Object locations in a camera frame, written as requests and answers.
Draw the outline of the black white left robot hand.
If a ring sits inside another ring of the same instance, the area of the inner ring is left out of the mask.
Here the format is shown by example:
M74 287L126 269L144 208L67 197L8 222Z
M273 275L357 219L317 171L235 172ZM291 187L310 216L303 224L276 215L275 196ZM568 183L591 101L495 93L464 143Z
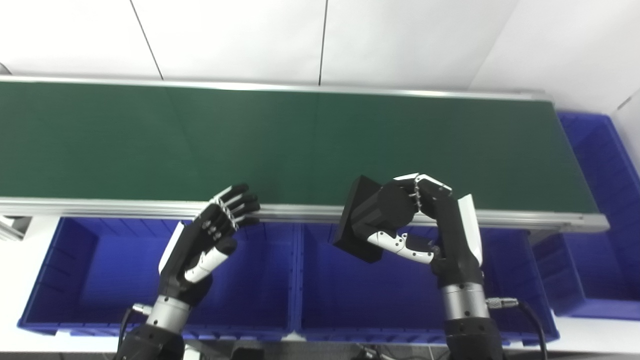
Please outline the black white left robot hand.
M174 242L167 244L160 271L158 296L189 306L201 303L213 284L213 270L237 248L233 238L242 227L257 224L252 214L261 209L246 183L229 186L211 198Z

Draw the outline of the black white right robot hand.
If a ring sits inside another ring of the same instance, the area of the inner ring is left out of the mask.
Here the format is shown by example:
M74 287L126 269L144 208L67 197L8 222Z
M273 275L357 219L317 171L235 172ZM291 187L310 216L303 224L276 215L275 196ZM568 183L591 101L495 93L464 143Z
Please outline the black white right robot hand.
M382 201L357 230L368 243L430 265L440 288L484 285L482 239L473 196L455 198L450 186L426 174L393 178L381 188ZM416 214L435 220L438 243L400 233Z

